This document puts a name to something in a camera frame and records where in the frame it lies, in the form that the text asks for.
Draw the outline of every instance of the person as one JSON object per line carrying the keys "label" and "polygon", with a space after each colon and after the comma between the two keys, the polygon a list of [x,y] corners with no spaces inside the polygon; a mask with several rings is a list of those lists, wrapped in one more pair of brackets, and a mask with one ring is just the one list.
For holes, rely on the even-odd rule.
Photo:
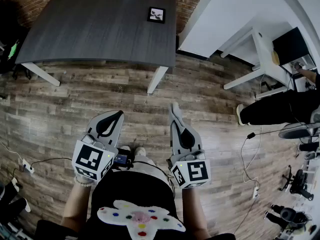
{"label": "person", "polygon": [[316,89],[306,92],[289,90],[257,100],[244,108],[236,108],[240,125],[277,125],[283,123],[310,123],[312,112],[320,105],[320,76],[310,70],[304,70],[296,63],[295,69],[315,84]]}
{"label": "person", "polygon": [[13,178],[6,186],[0,182],[0,223],[6,225],[12,222],[22,210],[31,211],[25,198],[10,203],[19,192],[18,181]]}
{"label": "person", "polygon": [[[277,214],[281,214],[281,211],[285,208],[284,206],[279,206],[279,205],[276,205],[276,204],[271,204],[270,206],[271,210],[273,210],[275,213]],[[298,215],[301,215],[303,217],[305,217],[306,215],[304,213],[297,213]],[[294,218],[293,219],[293,223],[294,225],[295,222],[299,219],[301,219],[300,217],[301,216],[298,216],[298,218]],[[299,226],[293,226],[293,224],[285,219],[283,219],[282,217],[278,217],[278,216],[275,216],[273,215],[272,213],[268,212],[268,211],[265,211],[264,213],[264,216],[263,216],[263,219],[268,219],[269,221],[271,221],[272,223],[275,223],[275,224],[278,224],[283,230],[291,230],[293,231],[293,234],[294,235],[301,235],[305,232],[305,228],[308,229],[308,232],[309,234],[311,235],[316,229],[317,229],[317,226],[316,225],[313,225],[310,220],[308,220],[305,224],[301,224]]]}
{"label": "person", "polygon": [[[130,150],[128,146],[121,149]],[[168,178],[146,156],[143,147],[138,147],[134,154],[133,168],[110,169],[98,183],[88,220],[91,180],[77,174],[61,224],[40,220],[34,239],[235,240],[228,233],[210,236],[195,188],[182,190],[184,224],[178,220]]]}

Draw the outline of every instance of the white pants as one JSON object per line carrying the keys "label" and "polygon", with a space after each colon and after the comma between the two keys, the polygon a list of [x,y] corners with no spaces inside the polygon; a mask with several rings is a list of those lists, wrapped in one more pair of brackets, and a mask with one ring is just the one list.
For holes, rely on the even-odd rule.
{"label": "white pants", "polygon": [[130,172],[137,172],[137,173],[151,175],[153,177],[158,178],[159,180],[162,180],[163,182],[168,184],[168,186],[170,186],[168,182],[168,178],[164,175],[164,173],[161,170],[153,167],[155,166],[155,163],[151,159],[149,159],[144,155],[136,155],[134,158],[134,161],[135,163],[133,164],[133,168],[129,169]]}

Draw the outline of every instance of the framed picture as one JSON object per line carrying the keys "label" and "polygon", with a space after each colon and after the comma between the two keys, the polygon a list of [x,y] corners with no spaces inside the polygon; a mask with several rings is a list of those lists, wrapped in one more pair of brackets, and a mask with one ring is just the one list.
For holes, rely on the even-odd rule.
{"label": "framed picture", "polygon": [[148,13],[148,22],[165,23],[166,10],[162,8],[150,7]]}

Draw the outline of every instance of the white desk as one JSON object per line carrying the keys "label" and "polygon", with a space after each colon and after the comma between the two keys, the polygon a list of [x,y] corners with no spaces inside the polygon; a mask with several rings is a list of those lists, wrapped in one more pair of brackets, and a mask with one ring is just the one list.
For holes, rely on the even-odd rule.
{"label": "white desk", "polygon": [[288,89],[288,85],[290,85],[289,86],[290,89],[294,90],[294,84],[292,81],[290,81],[291,76],[289,75],[289,73],[287,73],[280,66],[274,64],[274,62],[272,61],[272,52],[274,50],[274,45],[272,43],[272,40],[268,38],[266,35],[264,35],[264,33],[256,29],[255,27],[253,27],[252,30],[246,33],[243,37],[238,39],[233,45],[228,47],[228,49],[226,49],[227,51],[221,54],[221,57],[224,58],[236,45],[241,43],[242,40],[247,38],[249,35],[252,35],[253,41],[256,47],[256,51],[260,61],[259,69],[249,74],[246,74],[245,76],[242,76],[232,82],[225,84],[223,88],[227,90],[237,85],[240,85],[244,82],[252,80],[256,77],[266,74],[267,76],[270,76],[276,79],[277,81],[279,81],[280,83],[284,84],[285,87],[264,92],[261,95],[257,95],[256,96],[257,99],[270,96],[276,93],[285,92]]}

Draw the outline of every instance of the person's left arm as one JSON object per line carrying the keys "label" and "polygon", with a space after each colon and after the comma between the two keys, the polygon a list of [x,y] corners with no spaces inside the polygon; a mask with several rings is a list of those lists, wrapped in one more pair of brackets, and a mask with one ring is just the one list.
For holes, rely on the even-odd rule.
{"label": "person's left arm", "polygon": [[91,186],[75,183],[64,207],[61,226],[79,232],[87,221]]}

